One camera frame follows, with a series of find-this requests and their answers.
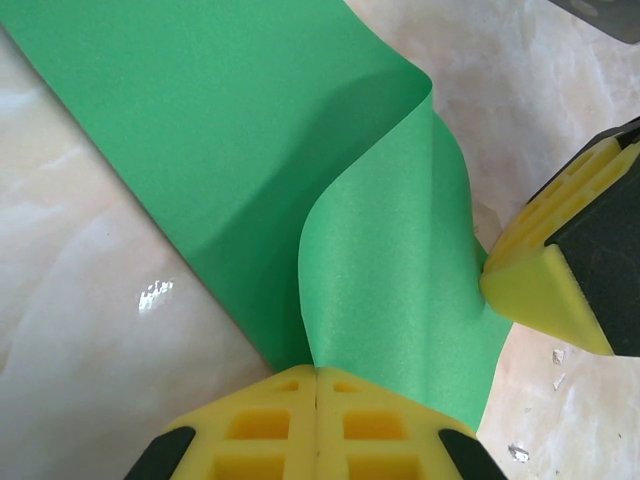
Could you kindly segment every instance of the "white marble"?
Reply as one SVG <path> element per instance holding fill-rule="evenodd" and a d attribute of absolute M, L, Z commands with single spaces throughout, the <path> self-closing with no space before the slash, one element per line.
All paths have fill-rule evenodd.
<path fill-rule="evenodd" d="M 640 115 L 640 47 L 545 0 L 349 3 L 433 77 L 487 246 L 593 134 Z M 0 165 L 0 478 L 122 477 L 167 421 L 269 374 L 6 35 Z M 514 480 L 631 480 L 639 406 L 638 361 L 515 327 L 479 436 Z"/>

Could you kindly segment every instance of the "yellow foam clamp pad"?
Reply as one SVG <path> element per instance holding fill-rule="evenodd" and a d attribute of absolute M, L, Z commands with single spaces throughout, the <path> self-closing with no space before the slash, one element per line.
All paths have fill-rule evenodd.
<path fill-rule="evenodd" d="M 460 422 L 340 370 L 294 367 L 189 413 L 127 480 L 504 480 Z"/>
<path fill-rule="evenodd" d="M 603 313 L 629 300 L 615 298 L 608 286 L 614 279 L 624 279 L 606 266 L 595 269 L 599 271 L 588 266 L 594 258 L 615 261 L 611 256 L 634 242 L 624 238 L 624 244 L 616 246 L 620 234 L 629 225 L 640 225 L 640 197 L 635 193 L 640 187 L 640 144 L 635 138 L 640 131 L 634 128 L 625 132 L 624 141 L 620 136 L 600 139 L 577 155 L 498 239 L 480 280 L 483 294 L 497 312 L 592 353 L 638 351 L 640 343 L 633 346 L 625 338 L 630 325 L 625 330 L 620 321 L 616 325 L 610 314 Z M 594 293 L 597 284 L 600 293 Z"/>

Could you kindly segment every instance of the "green foam sheet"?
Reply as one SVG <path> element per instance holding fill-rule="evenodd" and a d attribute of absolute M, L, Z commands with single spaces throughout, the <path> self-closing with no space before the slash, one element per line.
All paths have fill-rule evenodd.
<path fill-rule="evenodd" d="M 276 370 L 477 427 L 509 322 L 429 78 L 341 0 L 1 0 L 19 47 Z"/>

